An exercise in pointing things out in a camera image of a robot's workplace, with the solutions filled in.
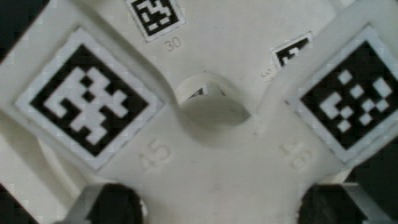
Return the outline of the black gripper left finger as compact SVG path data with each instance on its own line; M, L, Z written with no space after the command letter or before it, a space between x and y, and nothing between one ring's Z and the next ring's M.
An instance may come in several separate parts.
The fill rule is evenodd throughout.
M144 224L141 197L118 183L89 185L59 224Z

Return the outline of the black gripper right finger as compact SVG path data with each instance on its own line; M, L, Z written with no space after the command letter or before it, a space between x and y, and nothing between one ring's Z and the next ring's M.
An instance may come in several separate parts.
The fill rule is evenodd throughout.
M398 224L358 183L311 186L297 224Z

